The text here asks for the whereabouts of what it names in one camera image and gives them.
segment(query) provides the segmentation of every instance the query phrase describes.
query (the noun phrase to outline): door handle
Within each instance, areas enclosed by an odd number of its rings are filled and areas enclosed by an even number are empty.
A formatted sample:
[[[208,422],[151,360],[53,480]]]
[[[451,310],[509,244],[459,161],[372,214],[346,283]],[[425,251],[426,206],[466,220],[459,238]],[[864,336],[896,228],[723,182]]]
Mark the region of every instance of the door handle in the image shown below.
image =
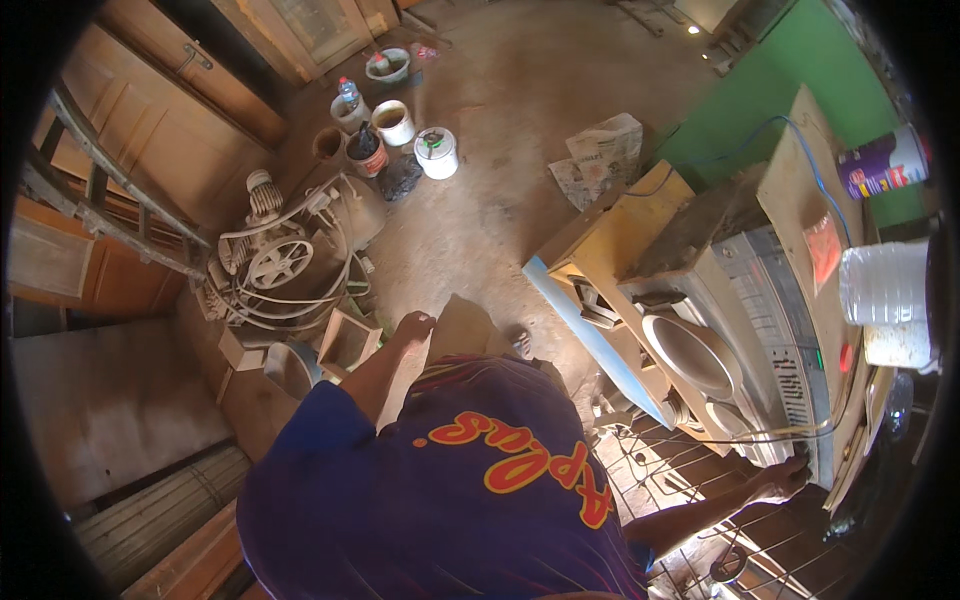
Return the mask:
[[[190,64],[190,61],[192,61],[193,59],[196,59],[197,62],[200,64],[200,66],[206,69],[207,71],[213,68],[213,63],[210,62],[210,60],[207,57],[200,54],[197,51],[197,49],[193,46],[193,44],[183,44],[183,51],[186,52],[186,60],[183,62],[182,65],[180,65],[180,68],[177,69],[178,75],[183,73],[183,69],[185,69],[186,65]]]

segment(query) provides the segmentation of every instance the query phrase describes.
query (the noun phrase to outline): red button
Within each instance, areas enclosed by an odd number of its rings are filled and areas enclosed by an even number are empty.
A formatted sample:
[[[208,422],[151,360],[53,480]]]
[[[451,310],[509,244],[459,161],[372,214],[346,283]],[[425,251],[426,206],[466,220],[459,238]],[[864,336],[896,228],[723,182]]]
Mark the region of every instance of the red button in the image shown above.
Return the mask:
[[[840,348],[840,372],[848,372],[853,366],[853,348],[850,344],[844,344]]]

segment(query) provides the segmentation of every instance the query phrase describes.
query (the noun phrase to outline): green wall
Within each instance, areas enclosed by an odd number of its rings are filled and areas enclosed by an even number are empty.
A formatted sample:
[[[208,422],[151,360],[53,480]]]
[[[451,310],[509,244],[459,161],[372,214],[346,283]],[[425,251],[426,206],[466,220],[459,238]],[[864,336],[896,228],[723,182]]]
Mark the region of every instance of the green wall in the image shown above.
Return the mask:
[[[654,158],[678,163],[720,156],[739,146],[767,117],[788,114],[806,84],[833,132],[849,148],[896,129],[900,120],[873,68],[821,0],[798,0],[766,38],[709,92]],[[771,125],[730,159],[678,171],[701,192],[738,170],[768,159],[783,125]],[[870,199],[878,227],[924,216],[916,186]]]

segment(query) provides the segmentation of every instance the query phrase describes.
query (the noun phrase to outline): wire rack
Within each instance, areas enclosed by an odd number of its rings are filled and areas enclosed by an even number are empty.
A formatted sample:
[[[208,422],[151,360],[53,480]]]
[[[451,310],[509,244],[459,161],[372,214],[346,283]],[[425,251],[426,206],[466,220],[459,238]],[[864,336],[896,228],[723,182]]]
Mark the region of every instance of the wire rack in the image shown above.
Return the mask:
[[[645,510],[651,508],[646,506],[647,502],[653,509],[661,510],[705,499],[706,488],[728,489],[748,479],[747,473],[752,467],[746,461],[737,460],[739,457],[720,459],[703,445],[690,444],[692,441],[685,433],[669,431],[645,417],[635,421],[631,433],[611,436],[594,447],[594,454],[606,468],[608,480],[618,496],[623,518],[629,515],[633,519],[652,512]],[[723,467],[705,468],[708,464],[705,461],[711,466],[722,464]],[[696,471],[694,481],[689,475],[684,476],[691,471]],[[816,489],[808,492],[811,488],[808,486],[786,504],[763,505],[754,511],[761,512],[759,516],[744,516],[751,511],[748,509],[701,532],[696,540],[658,561],[650,584],[683,600],[717,597],[718,593],[756,600],[836,597],[844,584],[850,582],[850,565],[855,563],[856,555],[842,542],[823,542],[823,523],[816,518],[826,517],[820,510],[823,497]],[[640,490],[646,494],[637,494]],[[643,502],[637,506],[639,499]],[[777,527],[768,526],[774,522]],[[748,535],[748,531],[757,540]],[[737,545],[742,548],[739,553],[745,554],[746,567],[737,579],[720,589],[709,574],[709,566],[721,564],[729,568],[739,563],[740,557],[733,552]],[[691,556],[698,553],[698,546],[699,554],[706,552],[713,558]],[[789,566],[782,565],[772,555],[788,557],[790,560],[784,562]]]

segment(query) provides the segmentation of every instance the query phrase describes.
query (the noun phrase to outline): newspaper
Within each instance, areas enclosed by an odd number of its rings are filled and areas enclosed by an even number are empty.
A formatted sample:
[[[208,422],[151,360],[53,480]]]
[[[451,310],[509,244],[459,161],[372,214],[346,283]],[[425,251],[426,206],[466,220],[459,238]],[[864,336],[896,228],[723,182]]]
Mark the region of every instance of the newspaper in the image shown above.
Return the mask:
[[[621,112],[569,137],[566,148],[572,158],[548,166],[564,195],[582,211],[617,180],[639,178],[642,143],[643,125]]]

